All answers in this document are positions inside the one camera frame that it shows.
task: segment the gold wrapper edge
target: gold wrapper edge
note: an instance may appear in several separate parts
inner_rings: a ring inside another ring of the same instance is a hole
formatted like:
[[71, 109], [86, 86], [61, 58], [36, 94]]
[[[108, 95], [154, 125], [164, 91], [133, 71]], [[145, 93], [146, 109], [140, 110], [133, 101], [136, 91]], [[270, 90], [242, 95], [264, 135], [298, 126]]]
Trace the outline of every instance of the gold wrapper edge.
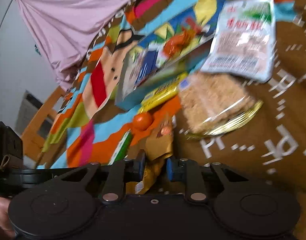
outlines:
[[186, 137], [188, 139], [203, 139], [211, 136], [222, 135], [231, 131], [234, 131], [243, 125], [247, 124], [259, 111], [261, 106], [263, 105], [262, 100], [258, 100], [252, 108], [248, 111], [245, 111], [238, 116], [230, 119], [228, 122], [219, 125], [212, 130], [205, 132], [204, 134], [195, 134], [195, 133], [187, 133]]

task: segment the brown wrapper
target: brown wrapper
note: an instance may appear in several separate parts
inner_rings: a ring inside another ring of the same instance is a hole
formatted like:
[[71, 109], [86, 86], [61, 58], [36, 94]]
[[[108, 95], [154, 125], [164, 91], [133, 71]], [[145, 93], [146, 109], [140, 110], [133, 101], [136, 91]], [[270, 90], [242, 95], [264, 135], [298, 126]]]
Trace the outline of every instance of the brown wrapper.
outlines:
[[165, 159], [173, 155], [173, 130], [172, 119], [167, 114], [161, 124], [151, 134], [129, 148], [128, 158], [135, 158], [139, 150], [144, 149], [147, 163], [141, 182], [126, 184], [128, 194], [144, 194], [155, 183], [161, 173]]

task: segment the pink fabric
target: pink fabric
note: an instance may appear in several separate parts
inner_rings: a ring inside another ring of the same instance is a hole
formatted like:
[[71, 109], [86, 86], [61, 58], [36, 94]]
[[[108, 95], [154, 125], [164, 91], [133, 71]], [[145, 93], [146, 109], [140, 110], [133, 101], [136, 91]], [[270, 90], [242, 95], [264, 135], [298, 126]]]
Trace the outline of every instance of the pink fabric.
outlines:
[[56, 81], [67, 90], [92, 39], [130, 0], [16, 0]]
[[155, 3], [160, 0], [145, 0], [141, 2], [137, 7], [134, 8], [134, 14], [136, 18], [142, 16], [142, 14], [149, 8], [151, 8]]

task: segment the white wall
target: white wall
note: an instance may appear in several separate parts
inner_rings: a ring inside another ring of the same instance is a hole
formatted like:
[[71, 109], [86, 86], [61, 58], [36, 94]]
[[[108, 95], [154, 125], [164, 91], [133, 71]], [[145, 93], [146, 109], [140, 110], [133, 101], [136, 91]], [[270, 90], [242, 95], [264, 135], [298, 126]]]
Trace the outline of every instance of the white wall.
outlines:
[[[11, 0], [0, 0], [0, 22]], [[14, 129], [25, 90], [41, 102], [57, 87], [23, 22], [15, 0], [0, 29], [0, 121]]]

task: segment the small orange ball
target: small orange ball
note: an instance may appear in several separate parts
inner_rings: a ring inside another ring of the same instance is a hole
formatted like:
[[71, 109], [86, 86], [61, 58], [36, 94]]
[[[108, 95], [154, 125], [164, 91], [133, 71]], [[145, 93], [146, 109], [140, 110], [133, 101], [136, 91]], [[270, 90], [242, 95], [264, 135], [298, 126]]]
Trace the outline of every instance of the small orange ball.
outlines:
[[153, 117], [148, 112], [137, 114], [133, 118], [134, 128], [145, 131], [153, 123]]

